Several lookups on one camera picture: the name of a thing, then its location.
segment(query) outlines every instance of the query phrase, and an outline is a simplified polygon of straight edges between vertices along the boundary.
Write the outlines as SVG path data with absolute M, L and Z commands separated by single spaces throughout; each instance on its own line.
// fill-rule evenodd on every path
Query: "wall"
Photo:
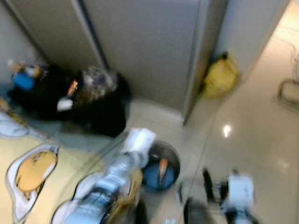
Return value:
M 238 61 L 243 78 L 253 69 L 289 0 L 230 0 L 215 56 L 228 50 Z
M 0 4 L 0 96 L 4 96 L 12 86 L 8 59 L 24 60 L 30 64 L 43 62 L 11 15 Z

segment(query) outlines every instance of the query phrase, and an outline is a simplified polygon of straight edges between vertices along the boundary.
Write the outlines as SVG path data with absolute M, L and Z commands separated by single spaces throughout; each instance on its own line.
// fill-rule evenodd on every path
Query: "plastic bag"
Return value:
M 227 52 L 210 67 L 204 79 L 203 96 L 222 97 L 230 92 L 238 79 L 238 68 L 231 55 Z

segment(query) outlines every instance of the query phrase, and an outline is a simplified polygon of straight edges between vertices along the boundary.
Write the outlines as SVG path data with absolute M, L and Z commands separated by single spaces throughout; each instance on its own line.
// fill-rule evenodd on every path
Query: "yellow plastic bag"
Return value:
M 238 79 L 238 68 L 231 55 L 227 52 L 211 65 L 204 79 L 203 96 L 222 97 L 230 92 Z

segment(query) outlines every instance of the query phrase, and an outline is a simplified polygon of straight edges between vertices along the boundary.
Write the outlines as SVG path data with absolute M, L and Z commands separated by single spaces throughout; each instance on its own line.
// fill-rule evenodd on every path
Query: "white tile floor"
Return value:
M 265 224 L 295 224 L 298 212 L 299 111 L 281 105 L 278 85 L 292 77 L 290 45 L 298 49 L 299 10 L 292 2 L 248 80 L 221 100 L 200 99 L 186 126 L 156 107 L 133 103 L 128 126 L 147 127 L 172 144 L 181 157 L 183 178 L 201 179 L 207 167 L 214 180 L 233 168 L 255 182 L 254 214 Z M 227 137 L 223 128 L 230 127 Z M 203 189 L 190 186 L 190 196 L 205 200 Z M 164 194 L 143 191 L 151 224 L 182 224 L 183 207 L 175 189 Z

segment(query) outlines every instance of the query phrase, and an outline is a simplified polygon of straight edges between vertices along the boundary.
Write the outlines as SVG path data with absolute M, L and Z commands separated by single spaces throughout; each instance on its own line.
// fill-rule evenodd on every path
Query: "white wall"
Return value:
M 228 50 L 243 78 L 253 69 L 289 0 L 230 0 L 215 55 Z
M 13 18 L 0 4 L 0 96 L 5 95 L 12 86 L 11 71 L 7 67 L 8 59 L 24 60 L 28 64 L 43 62 Z

